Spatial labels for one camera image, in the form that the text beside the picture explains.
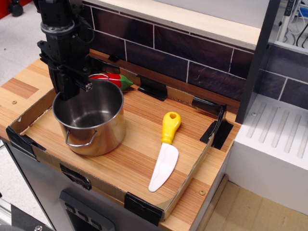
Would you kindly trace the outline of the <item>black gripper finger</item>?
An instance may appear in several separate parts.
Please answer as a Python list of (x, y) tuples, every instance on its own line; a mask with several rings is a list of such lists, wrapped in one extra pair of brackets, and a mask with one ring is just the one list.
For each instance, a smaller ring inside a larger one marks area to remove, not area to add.
[(92, 83), (88, 76), (77, 73), (68, 73), (64, 77), (63, 100), (67, 101), (80, 93), (80, 90), (88, 92), (92, 90)]
[(48, 62), (49, 75), (56, 93), (64, 91), (63, 76), (64, 70), (61, 66)]

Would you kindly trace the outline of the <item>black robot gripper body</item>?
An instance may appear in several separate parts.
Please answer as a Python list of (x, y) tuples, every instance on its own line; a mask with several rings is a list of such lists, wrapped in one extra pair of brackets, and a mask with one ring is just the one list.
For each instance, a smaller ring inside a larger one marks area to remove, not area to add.
[(40, 26), (46, 35), (45, 41), (38, 42), (41, 60), (46, 64), (53, 62), (69, 73), (89, 76), (86, 57), (93, 41), (92, 27), (87, 23), (70, 23), (62, 27), (42, 23)]

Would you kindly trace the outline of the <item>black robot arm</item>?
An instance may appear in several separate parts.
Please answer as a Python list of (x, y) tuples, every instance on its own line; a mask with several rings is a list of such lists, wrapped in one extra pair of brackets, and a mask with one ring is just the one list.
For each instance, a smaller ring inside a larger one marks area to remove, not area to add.
[(94, 40), (92, 26), (80, 16), (84, 5), (80, 0), (36, 0), (41, 15), (41, 31), (46, 40), (39, 41), (40, 59), (48, 65), (56, 93), (63, 100), (89, 91), (91, 66), (90, 44)]

